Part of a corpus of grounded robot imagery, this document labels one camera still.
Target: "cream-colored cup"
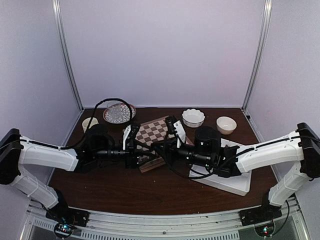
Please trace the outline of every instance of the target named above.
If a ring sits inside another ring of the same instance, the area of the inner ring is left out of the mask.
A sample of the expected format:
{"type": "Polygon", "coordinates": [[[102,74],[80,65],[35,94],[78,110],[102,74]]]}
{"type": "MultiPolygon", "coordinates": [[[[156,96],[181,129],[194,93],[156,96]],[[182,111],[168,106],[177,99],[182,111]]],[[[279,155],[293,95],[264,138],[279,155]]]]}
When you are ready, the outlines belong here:
{"type": "MultiPolygon", "coordinates": [[[[82,128],[83,128],[83,132],[84,132],[84,133],[87,131],[87,128],[88,128],[88,124],[89,124],[89,122],[90,122],[90,119],[91,119],[91,117],[86,118],[86,119],[82,122],[82,128]]],[[[93,125],[96,125],[96,124],[98,124],[98,123],[99,123],[99,122],[98,122],[98,119],[96,119],[95,117],[93,117],[89,128],[91,128],[93,125]]]]}

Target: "brown wood tabletop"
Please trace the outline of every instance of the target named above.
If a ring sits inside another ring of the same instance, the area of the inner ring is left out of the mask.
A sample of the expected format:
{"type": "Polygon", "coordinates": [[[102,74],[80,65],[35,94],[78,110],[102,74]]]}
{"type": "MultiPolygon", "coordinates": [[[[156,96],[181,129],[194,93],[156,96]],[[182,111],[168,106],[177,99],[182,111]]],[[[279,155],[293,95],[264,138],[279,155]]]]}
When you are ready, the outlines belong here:
{"type": "MultiPolygon", "coordinates": [[[[167,115],[181,119],[184,108],[138,108],[134,121],[145,123],[167,115]]],[[[228,116],[237,122],[236,130],[225,139],[250,145],[257,138],[244,114],[237,108],[200,108],[206,118],[204,126],[216,129],[216,120],[228,116]]],[[[77,123],[68,144],[76,143],[83,135],[82,121],[91,117],[86,109],[77,123]]],[[[96,111],[99,123],[106,124],[116,142],[127,124],[110,124],[103,119],[103,109],[96,111]]],[[[194,128],[184,126],[193,141],[194,128]]],[[[175,163],[181,173],[187,167],[175,163]]],[[[277,183],[269,166],[252,171],[250,192],[246,196],[222,191],[175,175],[166,165],[141,173],[139,169],[125,169],[120,162],[107,168],[97,168],[89,173],[73,173],[56,169],[50,186],[59,189],[71,207],[121,214],[176,215],[212,213],[260,205],[262,196],[277,183]]]]}

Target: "wooden chessboard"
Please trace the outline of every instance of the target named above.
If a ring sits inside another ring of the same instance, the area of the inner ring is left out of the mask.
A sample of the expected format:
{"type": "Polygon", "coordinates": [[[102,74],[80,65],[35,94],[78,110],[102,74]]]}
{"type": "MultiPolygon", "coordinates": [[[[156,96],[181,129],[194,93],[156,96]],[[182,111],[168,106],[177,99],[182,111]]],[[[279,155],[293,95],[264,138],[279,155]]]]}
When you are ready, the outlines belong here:
{"type": "MultiPolygon", "coordinates": [[[[140,141],[143,144],[150,146],[154,142],[163,141],[165,139],[166,133],[168,131],[166,125],[166,117],[164,116],[149,122],[142,123],[140,126],[140,130],[137,133],[135,139],[140,141]]],[[[187,138],[187,143],[192,144],[191,141],[187,138]]],[[[141,146],[137,146],[138,150],[146,151],[147,149],[141,146]]],[[[145,156],[139,158],[139,162],[148,159],[145,156]]],[[[157,168],[165,164],[165,161],[162,157],[156,158],[153,161],[150,161],[144,165],[142,165],[139,169],[142,173],[147,172],[151,169],[157,168]]]]}

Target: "white bowl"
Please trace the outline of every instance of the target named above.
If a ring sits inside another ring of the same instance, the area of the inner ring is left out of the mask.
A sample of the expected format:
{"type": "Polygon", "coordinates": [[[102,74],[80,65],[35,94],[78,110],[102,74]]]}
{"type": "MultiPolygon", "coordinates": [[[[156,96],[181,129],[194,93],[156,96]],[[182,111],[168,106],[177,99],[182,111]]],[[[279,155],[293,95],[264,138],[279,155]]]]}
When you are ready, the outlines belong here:
{"type": "Polygon", "coordinates": [[[216,120],[216,128],[223,135],[232,134],[232,132],[236,129],[237,123],[230,117],[221,116],[216,120]]]}
{"type": "Polygon", "coordinates": [[[205,121],[205,114],[200,110],[187,109],[182,113],[183,123],[190,128],[200,127],[205,121]]]}

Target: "cup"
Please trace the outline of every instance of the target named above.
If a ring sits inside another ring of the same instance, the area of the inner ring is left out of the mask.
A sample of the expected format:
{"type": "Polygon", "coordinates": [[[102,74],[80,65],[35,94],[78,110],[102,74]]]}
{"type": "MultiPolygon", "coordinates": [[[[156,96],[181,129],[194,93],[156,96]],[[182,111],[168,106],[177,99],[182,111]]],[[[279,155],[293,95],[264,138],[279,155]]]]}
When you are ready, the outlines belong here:
{"type": "MultiPolygon", "coordinates": [[[[82,122],[82,128],[83,128],[83,132],[84,132],[84,133],[87,131],[87,128],[88,128],[88,124],[89,124],[89,122],[90,122],[90,119],[91,119],[91,117],[86,118],[86,119],[82,122]]],[[[99,122],[98,122],[98,119],[96,119],[95,117],[93,117],[89,128],[91,128],[93,125],[96,125],[96,124],[98,124],[98,123],[99,123],[99,122]]]]}
{"type": "Polygon", "coordinates": [[[109,111],[109,116],[112,119],[118,119],[121,117],[121,102],[119,101],[111,101],[107,104],[106,106],[108,108],[109,111]]]}

